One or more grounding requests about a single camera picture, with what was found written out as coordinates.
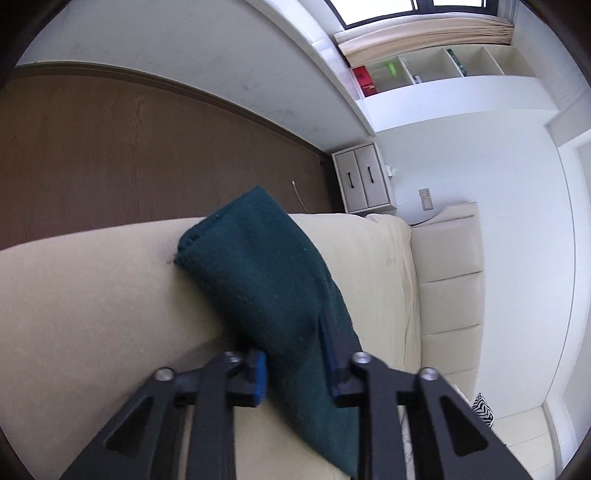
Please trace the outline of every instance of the light switch panel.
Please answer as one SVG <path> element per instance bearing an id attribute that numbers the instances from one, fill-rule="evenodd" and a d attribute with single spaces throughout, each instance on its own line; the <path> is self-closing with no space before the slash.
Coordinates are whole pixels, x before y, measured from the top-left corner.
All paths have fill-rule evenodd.
<path id="1" fill-rule="evenodd" d="M 421 189 L 418 191 L 423 203 L 423 210 L 433 210 L 433 202 L 431 201 L 431 192 L 429 189 Z"/>

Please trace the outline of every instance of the red box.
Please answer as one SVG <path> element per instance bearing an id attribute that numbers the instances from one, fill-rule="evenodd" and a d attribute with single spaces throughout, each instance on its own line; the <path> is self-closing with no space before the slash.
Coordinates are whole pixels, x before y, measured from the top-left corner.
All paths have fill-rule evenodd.
<path id="1" fill-rule="evenodd" d="M 356 69 L 353 69 L 353 73 L 359 82 L 361 91 L 366 97 L 378 93 L 378 91 L 375 89 L 374 80 L 371 78 L 367 68 L 357 67 Z"/>

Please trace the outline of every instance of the beige sofa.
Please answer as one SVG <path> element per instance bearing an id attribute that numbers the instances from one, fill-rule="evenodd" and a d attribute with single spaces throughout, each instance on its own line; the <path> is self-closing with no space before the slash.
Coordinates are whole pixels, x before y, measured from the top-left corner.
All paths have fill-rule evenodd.
<path id="1" fill-rule="evenodd" d="M 412 229 L 389 215 L 293 219 L 326 261 L 365 350 L 391 368 L 436 367 L 472 396 L 484 295 L 475 204 Z M 0 426 L 36 480 L 59 478 L 154 370 L 195 368 L 227 348 L 220 320 L 173 265 L 197 221 L 0 251 Z M 268 403 L 237 409 L 236 465 L 241 480 L 345 478 Z"/>

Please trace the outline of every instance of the window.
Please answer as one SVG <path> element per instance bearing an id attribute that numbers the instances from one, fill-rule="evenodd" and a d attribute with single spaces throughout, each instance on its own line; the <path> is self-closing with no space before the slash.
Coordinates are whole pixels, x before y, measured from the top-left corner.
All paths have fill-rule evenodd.
<path id="1" fill-rule="evenodd" d="M 498 0 L 326 0 L 345 28 L 384 18 L 439 12 L 496 15 Z"/>

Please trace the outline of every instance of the beige curtain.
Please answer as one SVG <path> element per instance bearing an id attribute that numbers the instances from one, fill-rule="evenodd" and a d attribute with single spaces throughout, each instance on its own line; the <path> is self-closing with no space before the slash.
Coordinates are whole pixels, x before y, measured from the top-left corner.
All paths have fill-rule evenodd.
<path id="1" fill-rule="evenodd" d="M 427 18 L 400 23 L 384 20 L 335 35 L 351 67 L 420 48 L 467 43 L 508 45 L 513 25 L 502 18 L 464 14 L 463 17 Z"/>

